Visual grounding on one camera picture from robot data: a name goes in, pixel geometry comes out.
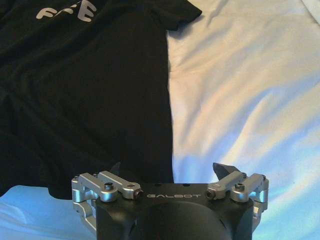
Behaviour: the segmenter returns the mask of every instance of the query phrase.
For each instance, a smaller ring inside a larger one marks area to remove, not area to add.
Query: silver metal bracket
[[[261,174],[233,171],[218,182],[209,183],[206,197],[209,200],[223,199],[230,191],[230,198],[238,203],[253,200],[252,232],[261,221],[262,213],[268,209],[269,180]]]
[[[140,184],[124,180],[108,171],[75,176],[71,180],[71,186],[73,209],[80,214],[82,222],[93,234],[97,233],[94,214],[97,198],[109,203],[117,199],[118,191],[123,198],[131,200],[136,200],[143,193]]]
[[[222,178],[220,181],[209,183],[206,191],[206,197],[209,200],[224,199],[226,192],[239,182],[242,182],[245,176],[242,172],[234,171]]]

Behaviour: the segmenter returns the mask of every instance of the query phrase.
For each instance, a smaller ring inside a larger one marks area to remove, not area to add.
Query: bedding
[[[254,240],[320,238],[318,0],[191,0],[169,31],[175,183],[217,181],[212,163],[270,181]],[[0,198],[0,239],[93,240],[69,200],[15,186]]]

